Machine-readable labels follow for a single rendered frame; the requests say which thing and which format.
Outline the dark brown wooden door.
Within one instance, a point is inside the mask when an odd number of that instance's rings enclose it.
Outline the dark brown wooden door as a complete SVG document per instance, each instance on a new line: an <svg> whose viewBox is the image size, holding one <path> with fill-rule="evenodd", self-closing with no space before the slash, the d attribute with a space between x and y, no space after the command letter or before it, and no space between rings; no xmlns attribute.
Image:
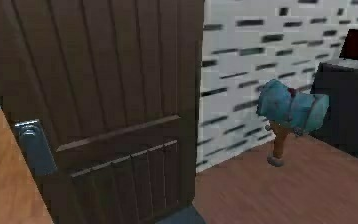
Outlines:
<svg viewBox="0 0 358 224"><path fill-rule="evenodd" d="M42 125L54 224L191 218L204 2L0 0L0 107L17 143Z"/></svg>

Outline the black desk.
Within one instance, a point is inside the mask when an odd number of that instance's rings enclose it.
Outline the black desk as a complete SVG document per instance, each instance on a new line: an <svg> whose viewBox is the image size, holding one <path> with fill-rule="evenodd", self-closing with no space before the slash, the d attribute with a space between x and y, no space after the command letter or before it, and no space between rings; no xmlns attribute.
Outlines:
<svg viewBox="0 0 358 224"><path fill-rule="evenodd" d="M358 158L358 69L321 63L311 93L329 96L329 108L312 136Z"/></svg>

